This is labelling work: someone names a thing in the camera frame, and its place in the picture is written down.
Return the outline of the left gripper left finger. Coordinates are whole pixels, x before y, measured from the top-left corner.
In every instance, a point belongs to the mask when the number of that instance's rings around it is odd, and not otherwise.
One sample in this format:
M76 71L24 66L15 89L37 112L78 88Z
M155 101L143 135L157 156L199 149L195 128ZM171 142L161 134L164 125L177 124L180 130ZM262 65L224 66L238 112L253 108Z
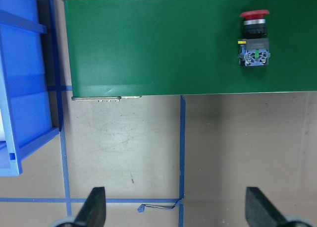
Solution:
M76 227L103 227L106 222L106 193L104 187L94 187L77 214Z

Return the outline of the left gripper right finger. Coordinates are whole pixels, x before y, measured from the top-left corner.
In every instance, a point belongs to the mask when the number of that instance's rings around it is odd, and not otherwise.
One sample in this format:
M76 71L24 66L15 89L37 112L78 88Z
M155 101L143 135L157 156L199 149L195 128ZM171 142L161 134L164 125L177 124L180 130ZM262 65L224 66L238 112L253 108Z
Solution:
M245 218L250 227L281 227L288 223L258 187L247 187Z

